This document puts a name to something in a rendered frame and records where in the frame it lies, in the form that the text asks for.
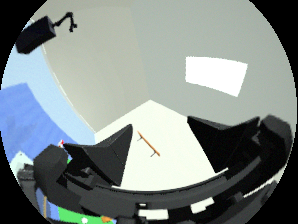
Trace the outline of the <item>green flat mat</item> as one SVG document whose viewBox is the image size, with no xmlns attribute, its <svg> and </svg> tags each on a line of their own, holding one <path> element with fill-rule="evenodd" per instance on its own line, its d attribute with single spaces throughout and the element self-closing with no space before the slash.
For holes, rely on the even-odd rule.
<svg viewBox="0 0 298 224">
<path fill-rule="evenodd" d="M 78 213 L 73 213 L 72 210 L 63 209 L 63 208 L 57 208 L 59 209 L 59 217 L 61 221 L 65 222 L 77 222 L 77 224 L 85 224 L 85 222 L 82 222 L 81 218 L 86 217 L 86 224 L 104 224 L 104 221 L 102 221 L 101 216 L 100 217 L 92 217 L 92 216 L 85 216 L 85 214 L 78 214 Z M 105 222 L 105 224 L 113 224 L 112 220 Z"/>
</svg>

